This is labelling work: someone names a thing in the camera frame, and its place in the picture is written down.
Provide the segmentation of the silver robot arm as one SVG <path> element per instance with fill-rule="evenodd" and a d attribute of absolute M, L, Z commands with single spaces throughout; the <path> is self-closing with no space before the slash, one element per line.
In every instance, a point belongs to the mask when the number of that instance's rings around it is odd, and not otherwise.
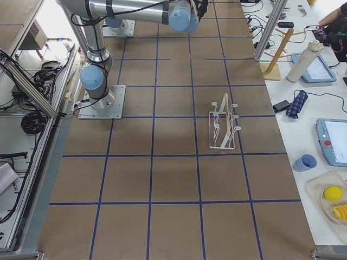
<path fill-rule="evenodd" d="M 108 109 L 115 95 L 108 86 L 112 56 L 105 37 L 128 37 L 136 21 L 169 25 L 192 33 L 207 12 L 208 1 L 58 1 L 76 34 L 89 65 L 80 80 L 94 109 Z"/>

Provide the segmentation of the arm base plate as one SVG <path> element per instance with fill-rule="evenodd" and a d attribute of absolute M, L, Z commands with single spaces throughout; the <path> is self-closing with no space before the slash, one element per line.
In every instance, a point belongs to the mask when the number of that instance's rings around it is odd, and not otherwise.
<path fill-rule="evenodd" d="M 105 19 L 102 26 L 104 37 L 126 38 L 133 37 L 135 21 L 121 19 Z"/>
<path fill-rule="evenodd" d="M 109 87 L 108 95 L 96 102 L 90 99 L 87 91 L 83 98 L 86 102 L 78 102 L 80 120 L 121 119 L 124 107 L 126 86 L 113 85 Z"/>

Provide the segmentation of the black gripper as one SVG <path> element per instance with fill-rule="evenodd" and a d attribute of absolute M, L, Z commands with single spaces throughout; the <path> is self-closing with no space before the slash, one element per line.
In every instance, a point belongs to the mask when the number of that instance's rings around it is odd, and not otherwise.
<path fill-rule="evenodd" d="M 197 16 L 201 19 L 204 14 L 207 12 L 208 0 L 195 0 L 195 5 L 197 8 Z"/>

